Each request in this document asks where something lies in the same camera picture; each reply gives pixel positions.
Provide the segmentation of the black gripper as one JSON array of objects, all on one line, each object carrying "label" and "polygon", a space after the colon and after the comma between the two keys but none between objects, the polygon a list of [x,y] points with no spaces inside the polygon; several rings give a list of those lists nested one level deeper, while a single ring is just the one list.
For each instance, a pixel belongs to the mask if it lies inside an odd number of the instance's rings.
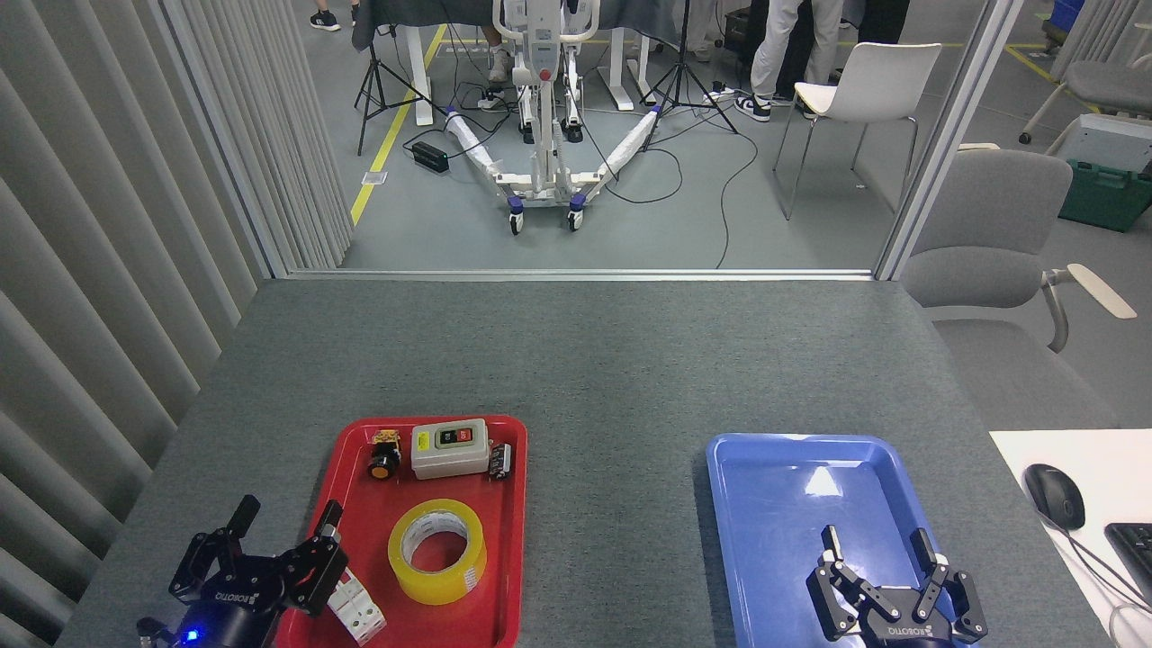
[{"label": "black gripper", "polygon": [[[888,600],[847,564],[835,526],[824,526],[820,537],[824,550],[805,585],[824,639],[838,641],[856,633],[863,636],[865,647],[954,647],[956,639],[976,643],[987,636],[990,627],[975,579],[967,571],[954,568],[942,553],[935,553],[922,526],[909,535],[909,541],[927,580],[922,585],[914,611],[896,621],[887,620]],[[935,611],[942,590],[955,612],[952,619]]]},{"label": "black gripper", "polygon": [[[244,496],[227,525],[194,535],[185,549],[169,585],[169,594],[188,606],[175,632],[179,647],[270,647],[285,608],[316,617],[328,605],[348,566],[338,533],[340,503],[329,500],[312,537],[275,558],[279,577],[236,577],[241,541],[260,506],[253,495]],[[209,581],[214,563],[225,580]]]}]

